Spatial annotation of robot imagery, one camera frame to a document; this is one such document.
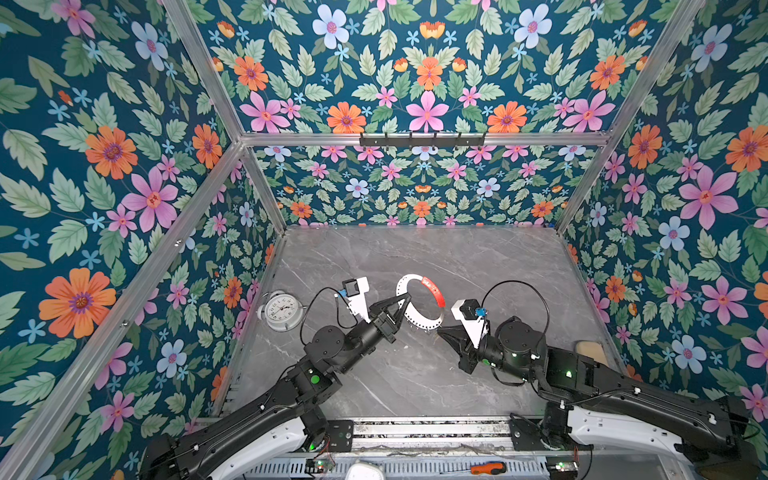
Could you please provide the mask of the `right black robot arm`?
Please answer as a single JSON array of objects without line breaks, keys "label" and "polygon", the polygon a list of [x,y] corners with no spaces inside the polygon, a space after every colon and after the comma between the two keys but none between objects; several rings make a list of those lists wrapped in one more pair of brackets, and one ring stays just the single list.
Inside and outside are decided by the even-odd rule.
[{"label": "right black robot arm", "polygon": [[545,402],[538,426],[521,443],[568,449],[611,446],[666,455],[704,479],[755,479],[746,408],[734,397],[702,400],[647,385],[585,355],[550,347],[517,317],[473,338],[463,326],[440,327],[466,373],[484,364],[529,385]]}]

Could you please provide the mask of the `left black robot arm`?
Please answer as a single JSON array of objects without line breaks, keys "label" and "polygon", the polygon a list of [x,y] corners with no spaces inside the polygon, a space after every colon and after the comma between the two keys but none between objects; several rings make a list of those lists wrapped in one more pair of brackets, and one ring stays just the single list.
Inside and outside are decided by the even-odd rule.
[{"label": "left black robot arm", "polygon": [[319,329],[305,354],[257,399],[223,419],[175,439],[163,434],[145,451],[141,479],[236,479],[282,454],[317,448],[328,426],[320,407],[377,344],[394,342],[409,293],[374,303],[369,318],[349,331]]}]

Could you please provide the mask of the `white round alarm clock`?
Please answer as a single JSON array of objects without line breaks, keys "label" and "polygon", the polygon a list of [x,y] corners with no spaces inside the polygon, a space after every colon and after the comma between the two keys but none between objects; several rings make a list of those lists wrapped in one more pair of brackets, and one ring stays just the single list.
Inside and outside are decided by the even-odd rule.
[{"label": "white round alarm clock", "polygon": [[283,290],[272,292],[257,310],[258,319],[276,332],[296,328],[305,315],[305,306],[293,294]]}]

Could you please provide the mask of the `wooden block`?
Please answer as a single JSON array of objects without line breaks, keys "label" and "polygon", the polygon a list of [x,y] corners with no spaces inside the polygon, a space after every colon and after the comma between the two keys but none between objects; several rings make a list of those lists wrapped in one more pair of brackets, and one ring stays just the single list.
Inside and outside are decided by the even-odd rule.
[{"label": "wooden block", "polygon": [[599,342],[589,340],[578,341],[575,344],[575,352],[602,365],[608,365],[608,358],[602,344]]}]

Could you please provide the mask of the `small circuit board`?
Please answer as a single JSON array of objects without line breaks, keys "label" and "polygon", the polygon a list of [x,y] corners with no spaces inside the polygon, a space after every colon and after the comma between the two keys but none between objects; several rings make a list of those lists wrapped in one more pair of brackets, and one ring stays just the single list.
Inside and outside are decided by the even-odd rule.
[{"label": "small circuit board", "polygon": [[336,469],[336,462],[330,458],[308,459],[305,463],[305,473],[310,477],[322,476],[332,473]]}]

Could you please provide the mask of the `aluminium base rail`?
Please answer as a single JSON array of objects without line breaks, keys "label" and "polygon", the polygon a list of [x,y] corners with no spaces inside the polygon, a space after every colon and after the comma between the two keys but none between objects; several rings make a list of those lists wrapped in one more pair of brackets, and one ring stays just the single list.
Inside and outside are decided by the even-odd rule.
[{"label": "aluminium base rail", "polygon": [[[347,453],[425,456],[448,455],[556,455],[576,450],[586,453],[640,455],[641,450],[626,445],[609,445],[601,440],[551,440],[558,451],[516,451],[508,426],[509,416],[491,417],[359,417],[355,422],[352,450]],[[242,463],[247,469],[293,452],[319,455],[309,450],[316,434],[304,432],[304,422],[297,418],[281,424],[251,442],[235,454],[232,464]]]}]

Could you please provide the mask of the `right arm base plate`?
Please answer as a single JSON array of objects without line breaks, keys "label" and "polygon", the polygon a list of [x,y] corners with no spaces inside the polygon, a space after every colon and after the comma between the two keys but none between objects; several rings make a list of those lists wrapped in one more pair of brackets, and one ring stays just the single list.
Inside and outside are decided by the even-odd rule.
[{"label": "right arm base plate", "polygon": [[552,443],[549,431],[541,425],[541,421],[533,420],[511,413],[508,421],[510,437],[516,451],[558,451],[560,447]]}]

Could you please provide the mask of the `orange handled screwdriver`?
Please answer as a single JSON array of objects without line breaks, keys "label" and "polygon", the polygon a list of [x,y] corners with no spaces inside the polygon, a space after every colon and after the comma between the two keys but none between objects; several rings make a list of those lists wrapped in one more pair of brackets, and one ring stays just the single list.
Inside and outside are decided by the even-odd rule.
[{"label": "orange handled screwdriver", "polygon": [[470,468],[472,475],[501,475],[507,472],[507,465],[503,462],[486,462],[483,464],[473,465]]}]

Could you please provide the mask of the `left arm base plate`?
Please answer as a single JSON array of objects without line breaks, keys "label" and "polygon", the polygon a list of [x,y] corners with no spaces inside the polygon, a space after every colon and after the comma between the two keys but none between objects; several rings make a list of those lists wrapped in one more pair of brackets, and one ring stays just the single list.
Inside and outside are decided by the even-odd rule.
[{"label": "left arm base plate", "polygon": [[347,453],[352,450],[355,422],[353,420],[330,420],[323,425],[309,444],[309,450],[320,452]]}]

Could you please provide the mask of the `black hook rail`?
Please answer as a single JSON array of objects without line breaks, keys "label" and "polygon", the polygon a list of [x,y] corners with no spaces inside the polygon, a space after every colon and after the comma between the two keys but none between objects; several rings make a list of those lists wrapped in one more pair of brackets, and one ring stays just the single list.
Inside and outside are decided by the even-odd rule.
[{"label": "black hook rail", "polygon": [[361,134],[358,137],[358,143],[361,147],[437,147],[451,149],[483,146],[485,142],[485,134],[464,133],[380,133]]}]

